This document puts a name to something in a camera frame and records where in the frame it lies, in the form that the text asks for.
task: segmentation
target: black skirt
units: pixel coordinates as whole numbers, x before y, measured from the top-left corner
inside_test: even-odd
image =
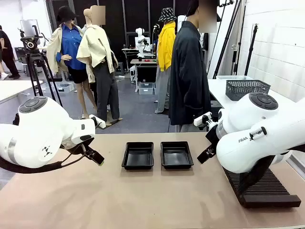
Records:
[[[68,70],[69,70],[69,74],[71,75],[74,83],[82,83],[82,82],[84,82],[88,79],[86,69],[75,70],[75,69],[73,69],[69,66],[67,66],[67,67],[68,67]]]

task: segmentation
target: light gray pants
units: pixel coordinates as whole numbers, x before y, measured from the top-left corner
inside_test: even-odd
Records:
[[[162,113],[164,108],[168,109],[170,100],[170,75],[171,67],[164,72],[161,72],[160,67],[157,66],[156,88],[158,94],[158,107],[155,113]]]
[[[185,124],[185,125],[175,125],[176,133],[187,133],[187,132],[206,132],[206,128],[200,130],[198,127],[193,124]]]

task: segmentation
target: beige jacket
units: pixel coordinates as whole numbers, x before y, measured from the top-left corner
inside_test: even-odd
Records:
[[[105,30],[98,25],[88,25],[76,58],[94,68],[106,57],[109,73],[113,73],[111,52]]]
[[[81,31],[81,28],[74,24],[73,26],[75,26],[79,30],[80,35],[82,37],[83,32]],[[61,39],[62,39],[62,24],[60,24],[59,27],[52,34],[52,37],[47,47],[47,58],[48,58],[49,66],[54,73],[57,73],[60,70],[66,72],[68,71],[68,67],[65,65],[63,60],[61,60],[59,63],[57,63],[56,61],[57,53],[61,52]],[[94,79],[94,75],[91,68],[88,65],[86,66],[86,70],[87,70],[89,82],[90,83],[95,82],[94,80],[92,80]]]

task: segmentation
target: perforated basket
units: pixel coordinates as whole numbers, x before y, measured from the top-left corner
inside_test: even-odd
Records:
[[[263,92],[268,94],[270,85],[260,80],[227,80],[225,94],[232,101],[238,101],[248,93]]]

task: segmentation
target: black coat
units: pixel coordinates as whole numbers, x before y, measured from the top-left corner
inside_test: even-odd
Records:
[[[173,46],[169,118],[171,125],[192,124],[211,111],[211,100],[200,34],[185,21]]]

